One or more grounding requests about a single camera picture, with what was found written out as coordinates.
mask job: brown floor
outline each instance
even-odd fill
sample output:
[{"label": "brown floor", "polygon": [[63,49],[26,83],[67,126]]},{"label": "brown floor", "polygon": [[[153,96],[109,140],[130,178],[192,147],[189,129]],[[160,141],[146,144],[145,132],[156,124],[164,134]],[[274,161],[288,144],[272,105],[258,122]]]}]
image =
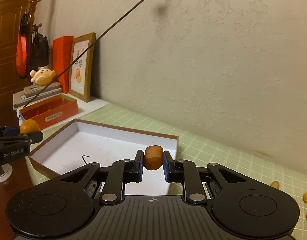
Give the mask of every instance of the brown floor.
[{"label": "brown floor", "polygon": [[[18,126],[16,111],[13,110],[12,103],[0,107],[0,126]],[[11,177],[0,183],[0,240],[10,240],[15,236],[5,214],[9,199],[19,191],[32,187],[25,158],[10,164],[13,168]]]}]

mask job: gray book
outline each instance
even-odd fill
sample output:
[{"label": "gray book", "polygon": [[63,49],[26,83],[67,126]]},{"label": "gray book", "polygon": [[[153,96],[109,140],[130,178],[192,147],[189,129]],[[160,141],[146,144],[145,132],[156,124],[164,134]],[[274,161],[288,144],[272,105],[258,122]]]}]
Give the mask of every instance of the gray book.
[{"label": "gray book", "polygon": [[[36,102],[41,99],[46,99],[50,96],[58,95],[62,93],[62,88],[58,88],[55,90],[51,90],[48,92],[43,92],[40,95],[38,95],[33,102]],[[13,107],[14,110],[17,108],[20,108],[21,106],[24,106],[26,103],[28,103],[32,98],[26,98],[23,91],[17,92],[13,94]]]},{"label": "gray book", "polygon": [[[26,98],[31,98],[35,95],[37,95],[45,86],[38,86],[38,85],[31,85],[28,87],[25,87],[23,89],[24,95]],[[51,85],[49,85],[43,92],[48,92],[51,90],[58,89],[60,87],[60,83],[58,82],[53,82]]]}]

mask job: white box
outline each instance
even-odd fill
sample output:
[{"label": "white box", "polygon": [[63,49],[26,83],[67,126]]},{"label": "white box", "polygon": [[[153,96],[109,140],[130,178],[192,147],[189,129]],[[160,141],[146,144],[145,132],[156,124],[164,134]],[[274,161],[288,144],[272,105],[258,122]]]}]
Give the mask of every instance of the white box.
[{"label": "white box", "polygon": [[[135,158],[138,150],[160,145],[175,158],[178,137],[74,119],[51,135],[30,153],[34,168],[49,178],[67,173],[87,163],[111,166],[118,160]],[[126,184],[126,195],[167,195],[163,167],[143,169],[142,182]]]}]

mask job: yellow plush toy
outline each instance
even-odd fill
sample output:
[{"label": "yellow plush toy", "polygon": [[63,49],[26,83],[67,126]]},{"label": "yellow plush toy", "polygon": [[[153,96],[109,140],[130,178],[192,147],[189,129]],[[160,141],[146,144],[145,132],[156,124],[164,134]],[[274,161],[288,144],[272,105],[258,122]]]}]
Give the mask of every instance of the yellow plush toy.
[{"label": "yellow plush toy", "polygon": [[55,71],[48,68],[41,68],[38,72],[34,70],[30,71],[31,82],[36,83],[39,86],[46,86],[55,77]]}]

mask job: framed artwork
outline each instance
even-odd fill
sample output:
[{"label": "framed artwork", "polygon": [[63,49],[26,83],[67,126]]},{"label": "framed artwork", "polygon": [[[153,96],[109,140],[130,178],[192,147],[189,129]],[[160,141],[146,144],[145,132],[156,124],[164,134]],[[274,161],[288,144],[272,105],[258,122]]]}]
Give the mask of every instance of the framed artwork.
[{"label": "framed artwork", "polygon": [[[73,39],[71,62],[95,41],[96,33],[89,33]],[[85,102],[90,101],[91,68],[94,47],[90,48],[70,68],[69,93]]]}]

